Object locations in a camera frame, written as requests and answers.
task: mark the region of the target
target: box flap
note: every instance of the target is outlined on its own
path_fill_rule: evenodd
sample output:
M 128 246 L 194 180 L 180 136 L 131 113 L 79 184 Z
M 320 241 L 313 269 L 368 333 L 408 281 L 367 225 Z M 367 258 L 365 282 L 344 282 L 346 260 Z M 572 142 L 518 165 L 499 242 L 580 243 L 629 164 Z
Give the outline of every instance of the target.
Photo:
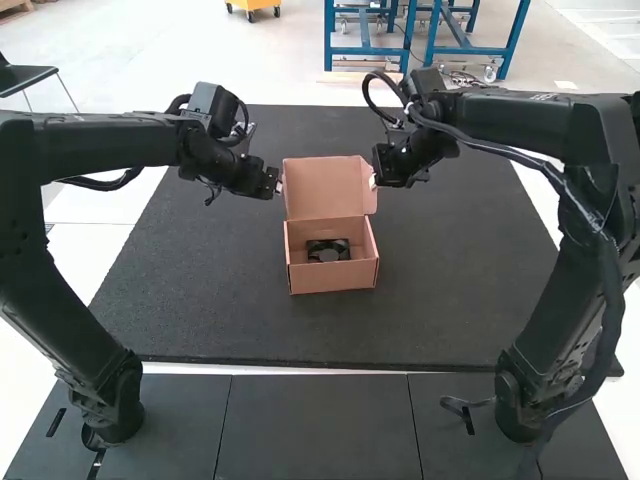
M 360 155 L 287 158 L 282 172 L 289 220 L 376 212 L 378 192 L 373 168 Z

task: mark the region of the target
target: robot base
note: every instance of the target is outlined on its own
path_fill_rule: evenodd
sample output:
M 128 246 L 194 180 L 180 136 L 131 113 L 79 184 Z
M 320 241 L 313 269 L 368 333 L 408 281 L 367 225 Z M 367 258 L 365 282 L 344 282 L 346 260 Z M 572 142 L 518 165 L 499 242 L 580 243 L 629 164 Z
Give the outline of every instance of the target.
M 92 452 L 58 384 L 5 479 L 512 479 L 525 447 L 499 432 L 491 407 L 472 410 L 470 435 L 438 405 L 441 395 L 477 400 L 492 388 L 490 374 L 149 374 L 141 431 Z M 591 403 L 523 480 L 540 478 L 627 478 Z

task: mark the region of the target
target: black chair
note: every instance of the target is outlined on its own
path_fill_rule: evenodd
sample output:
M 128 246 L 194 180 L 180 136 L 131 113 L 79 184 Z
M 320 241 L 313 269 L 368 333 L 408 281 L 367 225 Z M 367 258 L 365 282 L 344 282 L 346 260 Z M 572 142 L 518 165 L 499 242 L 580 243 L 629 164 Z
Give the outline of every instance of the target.
M 29 102 L 29 97 L 27 97 L 25 90 L 53 75 L 58 77 L 60 85 L 62 85 L 62 88 L 64 88 L 69 100 L 71 100 L 71 103 L 73 104 L 73 108 L 76 109 L 76 112 L 79 112 L 76 102 L 73 101 L 73 98 L 69 94 L 69 90 L 67 90 L 67 87 L 60 78 L 60 75 L 58 75 L 57 67 L 11 65 L 7 59 L 4 58 L 2 52 L 0 52 L 0 98 L 7 98 L 14 93 L 22 92 L 25 100 L 27 101 L 27 105 L 29 105 L 29 110 L 32 112 L 33 109 L 31 108 L 31 102 Z

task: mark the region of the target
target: robotic arm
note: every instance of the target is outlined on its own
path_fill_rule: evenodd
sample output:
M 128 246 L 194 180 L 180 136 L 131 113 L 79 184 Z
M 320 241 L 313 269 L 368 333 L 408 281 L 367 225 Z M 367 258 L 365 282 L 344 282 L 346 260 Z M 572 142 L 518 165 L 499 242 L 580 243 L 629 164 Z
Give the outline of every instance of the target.
M 373 104 L 368 85 L 376 78 L 396 92 L 406 121 Z M 439 73 L 427 69 L 412 72 L 400 87 L 374 72 L 365 78 L 363 93 L 392 125 L 388 143 L 373 151 L 378 185 L 411 187 L 428 180 L 430 167 L 457 156 L 464 145 L 540 171 L 560 195 L 564 238 L 556 265 L 529 322 L 498 358 L 491 399 L 503 433 L 533 443 L 539 454 L 553 430 L 604 382 L 620 336 L 623 291 L 640 273 L 640 92 L 447 91 Z M 503 144 L 556 157 L 564 173 Z M 594 340 L 595 362 L 583 379 L 582 358 Z M 441 401 L 463 419 L 465 407 L 487 403 Z
M 188 103 L 186 109 L 179 107 Z M 236 125 L 238 108 L 244 125 Z M 53 363 L 82 409 L 83 441 L 117 445 L 140 428 L 142 364 L 98 323 L 47 252 L 40 187 L 54 180 L 114 190 L 142 167 L 171 165 L 212 191 L 270 199 L 278 170 L 248 155 L 254 125 L 222 87 L 199 83 L 166 114 L 0 112 L 0 313 Z M 81 177 L 128 168 L 115 182 Z

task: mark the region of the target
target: cardboard box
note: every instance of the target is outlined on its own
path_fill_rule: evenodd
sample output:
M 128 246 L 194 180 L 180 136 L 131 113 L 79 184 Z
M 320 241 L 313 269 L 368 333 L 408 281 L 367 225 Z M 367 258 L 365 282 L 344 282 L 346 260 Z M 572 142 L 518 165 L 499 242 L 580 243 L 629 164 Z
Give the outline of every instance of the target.
M 288 158 L 282 183 L 290 293 L 375 287 L 380 259 L 367 214 L 376 211 L 377 190 L 364 158 Z M 339 238 L 349 240 L 351 260 L 309 263 L 307 241 Z

